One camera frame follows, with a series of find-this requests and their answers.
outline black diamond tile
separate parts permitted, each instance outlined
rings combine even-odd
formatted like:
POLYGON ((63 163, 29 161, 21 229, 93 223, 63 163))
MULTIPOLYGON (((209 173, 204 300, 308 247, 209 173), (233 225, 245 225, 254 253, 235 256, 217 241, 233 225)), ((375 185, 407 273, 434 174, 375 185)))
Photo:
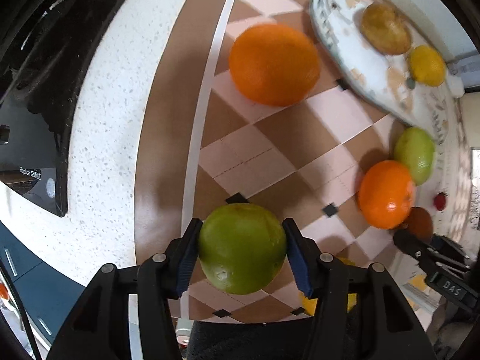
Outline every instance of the black diamond tile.
POLYGON ((341 79, 338 79, 337 80, 337 84, 340 88, 342 88, 342 90, 345 90, 345 89, 348 89, 349 88, 349 85, 347 84, 347 82, 345 81, 345 79, 341 78, 341 79))
POLYGON ((305 309, 303 307, 299 307, 298 309, 291 311, 290 314, 299 315, 299 314, 302 314, 304 311, 305 309))
POLYGON ((325 206, 322 208, 322 211, 325 212, 325 214, 331 218, 338 212, 338 208, 335 207, 333 203, 330 203, 329 205, 325 206))
POLYGON ((227 202, 227 204, 250 203, 240 192, 225 199, 225 202, 227 202))
POLYGON ((229 317, 232 315, 231 312, 228 312, 227 310, 224 310, 224 309, 214 311, 212 314, 216 315, 218 318, 229 317))

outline pink tile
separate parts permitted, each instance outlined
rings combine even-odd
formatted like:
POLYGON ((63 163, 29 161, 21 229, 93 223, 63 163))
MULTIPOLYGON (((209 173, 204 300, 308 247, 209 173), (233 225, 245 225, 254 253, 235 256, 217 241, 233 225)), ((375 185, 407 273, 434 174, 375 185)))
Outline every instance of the pink tile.
POLYGON ((346 147, 338 145, 306 164, 298 172, 316 190, 356 164, 357 162, 346 147))
POLYGON ((190 285, 188 293, 215 310, 224 309, 232 312, 244 306, 243 303, 216 289, 206 280, 190 285))
POLYGON ((213 178, 241 162, 235 152, 221 140, 217 140, 200 150, 199 164, 213 178))
POLYGON ((295 171, 295 167, 277 148, 272 148, 251 159, 248 165, 265 182, 262 189, 275 184, 295 171))
POLYGON ((239 128, 222 138, 222 141, 229 145, 242 161, 248 161, 273 148, 272 142, 252 125, 239 128))
POLYGON ((308 107, 340 143, 361 133, 372 121, 355 96, 340 87, 332 88, 306 100, 308 107))
POLYGON ((212 315, 210 318, 204 319, 203 321, 205 321, 205 322, 216 322, 216 323, 243 323, 243 322, 237 321, 236 319, 233 319, 232 317, 220 318, 216 315, 212 315))
POLYGON ((240 165, 214 178, 230 195, 240 192, 246 198, 265 188, 266 182, 248 165, 240 165))
POLYGON ((291 282, 271 294, 275 299, 280 300, 280 302, 285 303, 293 309, 302 306, 302 301, 299 295, 300 291, 295 282, 291 282))
POLYGON ((310 223, 301 233, 304 237, 313 239, 321 251, 332 254, 339 253, 355 241, 355 237, 337 215, 331 218, 324 215, 310 223))
POLYGON ((268 293, 266 293, 263 290, 260 290, 260 291, 257 291, 257 292, 254 292, 254 293, 248 294, 248 295, 230 294, 229 296, 238 300, 239 302, 243 303, 244 305, 247 305, 247 304, 251 304, 253 302, 256 302, 260 299, 266 298, 268 296, 268 293))
POLYGON ((311 318, 311 316, 306 315, 303 312, 301 312, 299 315, 291 314, 288 317, 285 317, 285 318, 281 319, 279 322, 296 321, 297 319, 304 319, 304 318, 311 318))
POLYGON ((315 190, 315 195, 321 202, 325 204, 333 203, 339 207, 339 205, 346 202, 353 193, 346 188, 340 181, 340 178, 335 178, 315 190))
POLYGON ((300 12, 303 7, 293 0, 243 0, 265 16, 300 12))
POLYGON ((389 230, 378 229, 373 226, 370 226, 357 238, 358 246, 371 260, 392 242, 392 234, 389 230))
POLYGON ((359 166, 355 165, 347 169, 340 176, 338 176, 340 182, 349 192, 350 196, 355 195, 360 188, 360 183, 363 179, 363 172, 359 166))
POLYGON ((267 16, 249 17, 248 19, 234 21, 233 23, 227 24, 225 32, 231 38, 237 39, 237 37, 247 28, 262 23, 276 23, 276 21, 267 16))
POLYGON ((378 136, 382 140, 383 147, 385 147, 387 151, 390 151, 390 132, 392 131, 394 122, 395 118, 388 114, 373 125, 373 128, 375 128, 378 136))
POLYGON ((229 70, 214 77, 213 90, 249 123, 255 123, 283 109, 247 99, 235 87, 229 70))

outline kitchen cabinet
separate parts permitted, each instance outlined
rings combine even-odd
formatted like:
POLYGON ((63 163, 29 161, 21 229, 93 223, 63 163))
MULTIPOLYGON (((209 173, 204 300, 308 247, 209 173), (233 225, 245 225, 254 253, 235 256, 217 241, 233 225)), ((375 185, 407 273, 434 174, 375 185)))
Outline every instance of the kitchen cabinet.
POLYGON ((24 246, 1 222, 0 258, 13 281, 16 281, 23 274, 42 262, 39 257, 24 246))
POLYGON ((44 262, 16 280, 15 287, 27 313, 51 343, 85 288, 44 262))

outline black induction cooktop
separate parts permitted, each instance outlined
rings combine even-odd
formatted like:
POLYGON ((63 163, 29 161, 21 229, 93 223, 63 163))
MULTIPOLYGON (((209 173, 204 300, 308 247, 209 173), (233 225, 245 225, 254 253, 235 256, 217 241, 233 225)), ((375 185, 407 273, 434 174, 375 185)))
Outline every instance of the black induction cooktop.
POLYGON ((124 0, 0 0, 0 181, 64 216, 80 88, 124 0))

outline lime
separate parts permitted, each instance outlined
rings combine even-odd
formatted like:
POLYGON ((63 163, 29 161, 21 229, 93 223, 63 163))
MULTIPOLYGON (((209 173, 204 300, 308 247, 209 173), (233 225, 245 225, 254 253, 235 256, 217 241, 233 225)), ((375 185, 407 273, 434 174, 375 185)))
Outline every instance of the lime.
POLYGON ((261 290, 277 275, 287 240, 278 219, 249 203, 227 204, 203 223, 199 258, 208 280, 219 290, 245 295, 261 290))
POLYGON ((404 164, 415 184, 422 185, 431 175, 435 143, 425 130, 407 128, 400 136, 394 150, 394 159, 404 164))

